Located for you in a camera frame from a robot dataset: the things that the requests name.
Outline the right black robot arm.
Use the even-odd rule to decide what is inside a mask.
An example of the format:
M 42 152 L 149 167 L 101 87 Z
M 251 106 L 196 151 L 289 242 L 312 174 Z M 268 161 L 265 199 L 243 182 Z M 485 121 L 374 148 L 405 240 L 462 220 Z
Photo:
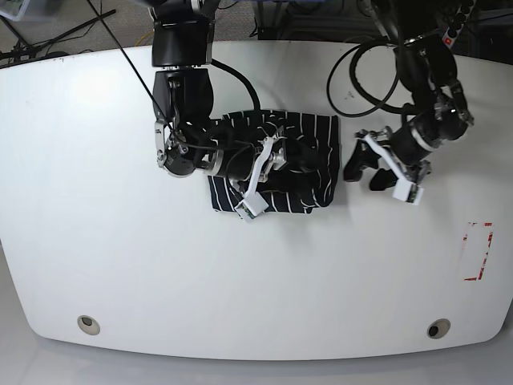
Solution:
M 213 190 L 230 197 L 256 193 L 302 196 L 330 192 L 337 183 L 338 124 L 332 116 L 269 110 L 239 71 L 212 57 L 216 1 L 150 1 L 154 38 L 151 94 L 156 154 L 173 176 L 207 173 Z M 211 117 L 209 68 L 239 79 L 252 106 Z

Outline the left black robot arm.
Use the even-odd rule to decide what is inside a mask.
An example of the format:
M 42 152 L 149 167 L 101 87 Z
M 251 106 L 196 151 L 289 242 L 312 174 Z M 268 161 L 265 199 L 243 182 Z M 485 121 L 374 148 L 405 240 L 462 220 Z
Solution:
M 402 125 L 397 131 L 362 130 L 349 158 L 343 177 L 357 182 L 365 169 L 375 174 L 370 190 L 397 187 L 401 178 L 412 183 L 415 192 L 424 176 L 430 173 L 428 156 L 444 142 L 462 137 L 473 125 L 458 69 L 450 50 L 458 32 L 440 35 L 437 1 L 368 1 L 366 7 L 382 33 L 375 39 L 353 47 L 349 79 L 355 91 L 378 109 L 399 115 Z M 412 101 L 402 107 L 390 106 L 387 98 L 377 99 L 357 79 L 360 58 L 374 47 L 392 46 L 396 73 L 393 84 L 401 84 Z

